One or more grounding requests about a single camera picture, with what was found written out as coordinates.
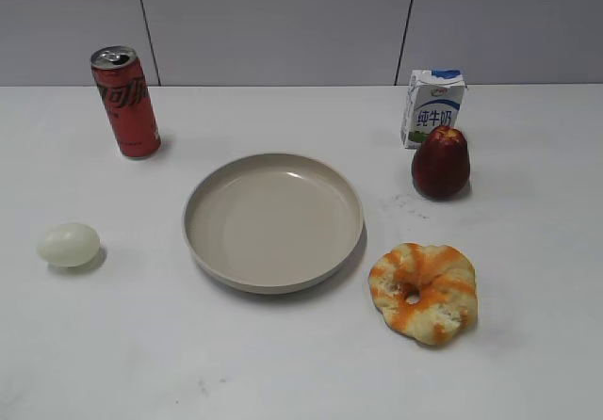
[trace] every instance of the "plate rim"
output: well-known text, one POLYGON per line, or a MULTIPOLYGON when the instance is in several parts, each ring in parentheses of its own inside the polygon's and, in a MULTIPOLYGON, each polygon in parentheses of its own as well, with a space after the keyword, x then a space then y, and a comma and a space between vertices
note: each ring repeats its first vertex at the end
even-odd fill
POLYGON ((261 295, 278 295, 278 294, 292 293, 295 291, 300 291, 300 290, 303 290, 306 288, 310 288, 311 286, 321 283, 321 282, 325 281, 326 279, 328 279, 329 277, 331 277, 333 274, 335 274, 336 271, 338 269, 340 269, 344 265, 344 263, 346 263, 346 261, 350 258, 350 256, 353 254, 354 250, 358 246, 360 238, 362 237, 362 233, 363 233, 364 229, 366 228, 366 224, 365 224, 365 212, 364 212, 364 208, 362 205, 362 201, 360 199, 360 195, 358 194, 358 191, 353 186, 353 184, 350 182, 350 180, 339 170, 335 169, 334 167, 332 167, 329 164, 324 163, 323 161, 320 161, 319 159, 316 159, 311 156, 307 156, 305 154, 289 153, 289 152, 266 152, 266 153, 252 153, 252 154, 248 154, 248 155, 233 159, 229 162, 226 162, 226 163, 220 165, 219 167, 217 167, 216 169, 210 171, 207 175, 205 175, 205 177, 201 180, 201 182, 199 182, 195 187, 193 187, 193 189, 190 191, 190 193, 187 196, 187 200, 185 202, 185 207, 184 207, 184 210, 182 213, 182 218, 181 218, 181 227, 182 227, 182 233, 185 238, 185 242, 187 243, 188 250, 193 257, 193 260, 195 261, 195 263, 197 263, 197 265, 199 265, 204 270, 205 273, 209 274, 211 277, 218 280, 219 282, 224 283, 224 284, 226 284, 232 288, 235 288, 237 290, 240 290, 240 291, 246 291, 249 293, 261 294, 261 295), (243 281, 237 280, 236 278, 226 276, 226 275, 220 273, 219 271, 217 271, 216 269, 214 269, 213 267, 211 267, 208 263, 206 263, 197 254, 197 252, 193 249, 193 247, 190 243, 190 239, 188 238, 188 233, 187 233, 187 213, 188 213, 189 207, 191 206, 191 201, 192 201, 193 197, 195 196, 195 194, 197 194, 197 192, 202 187, 202 185, 205 184, 211 177, 215 176, 217 173, 219 173, 220 171, 224 170, 225 168, 227 168, 231 165, 243 162, 247 159, 253 159, 253 158, 261 157, 261 156, 294 157, 294 158, 312 161, 315 164, 325 167, 326 169, 333 172, 336 176, 341 178, 341 180, 346 184, 346 186, 348 187, 350 192, 353 194, 353 198, 356 202, 356 206, 358 208, 358 213, 359 213, 359 218, 360 218, 359 226, 357 227, 357 230, 355 231, 356 233, 355 233, 355 237, 353 240, 353 244, 351 245, 350 249, 348 249, 345 257, 343 257, 340 262, 338 262, 333 268, 325 271, 324 273, 320 274, 317 277, 313 277, 313 278, 305 280, 305 281, 299 281, 299 282, 295 282, 295 283, 285 283, 285 284, 282 284, 282 283, 279 283, 279 284, 254 284, 254 283, 243 282, 243 281))

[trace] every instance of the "milk carton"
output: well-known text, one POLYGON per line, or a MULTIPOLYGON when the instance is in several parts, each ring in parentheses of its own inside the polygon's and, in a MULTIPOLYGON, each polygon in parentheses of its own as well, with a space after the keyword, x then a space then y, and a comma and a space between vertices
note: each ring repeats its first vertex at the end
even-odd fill
POLYGON ((413 70, 402 119, 402 142, 420 147, 433 128, 454 126, 465 84, 458 70, 413 70))

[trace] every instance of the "bagel hole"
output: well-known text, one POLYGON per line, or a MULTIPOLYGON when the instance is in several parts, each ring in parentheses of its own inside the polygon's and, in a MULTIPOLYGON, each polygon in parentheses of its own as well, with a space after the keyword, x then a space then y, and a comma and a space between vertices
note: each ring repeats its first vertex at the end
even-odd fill
POLYGON ((419 302, 421 299, 421 297, 418 295, 418 293, 411 293, 410 295, 408 295, 406 297, 406 303, 407 304, 416 304, 417 302, 419 302))
POLYGON ((421 295, 414 285, 408 283, 404 290, 404 300, 407 304, 416 304, 421 300, 421 295))

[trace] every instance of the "can lid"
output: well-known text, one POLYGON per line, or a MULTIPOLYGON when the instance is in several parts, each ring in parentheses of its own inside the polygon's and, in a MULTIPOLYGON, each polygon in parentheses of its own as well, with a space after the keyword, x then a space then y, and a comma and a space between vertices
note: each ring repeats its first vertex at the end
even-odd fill
POLYGON ((112 70, 131 64, 137 59, 136 51, 128 46, 107 46, 90 57, 90 64, 95 69, 112 70))

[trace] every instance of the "bagel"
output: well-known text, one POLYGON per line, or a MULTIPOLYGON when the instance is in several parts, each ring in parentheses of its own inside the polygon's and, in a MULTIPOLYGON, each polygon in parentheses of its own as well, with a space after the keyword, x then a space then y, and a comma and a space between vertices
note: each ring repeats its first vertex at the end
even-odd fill
POLYGON ((426 345, 442 345, 478 319, 475 269, 450 246, 400 244, 370 270, 368 284, 387 326, 426 345))

